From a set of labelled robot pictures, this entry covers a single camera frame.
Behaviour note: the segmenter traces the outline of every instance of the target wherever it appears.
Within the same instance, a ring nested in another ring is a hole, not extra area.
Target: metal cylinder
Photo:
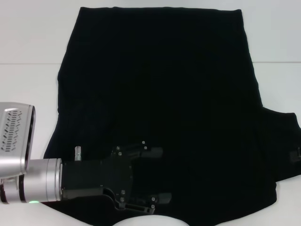
[[[1,203],[60,201],[61,159],[30,160],[25,175],[1,180]]]

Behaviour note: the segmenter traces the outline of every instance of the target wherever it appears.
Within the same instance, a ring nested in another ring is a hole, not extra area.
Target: black t-shirt
[[[172,193],[156,214],[216,225],[273,204],[275,182],[300,173],[296,116],[263,108],[240,10],[81,8],[58,82],[44,157],[163,147],[133,165],[133,193]],[[138,215],[106,197],[48,205],[93,225]]]

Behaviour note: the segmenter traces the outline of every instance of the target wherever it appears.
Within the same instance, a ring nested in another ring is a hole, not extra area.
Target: white table
[[[32,159],[41,158],[57,120],[57,73],[81,6],[242,9],[266,108],[301,119],[301,3],[295,0],[0,0],[0,102],[36,106]],[[277,183],[277,202],[223,226],[299,226],[301,177]],[[0,206],[1,225],[85,225],[42,204]]]

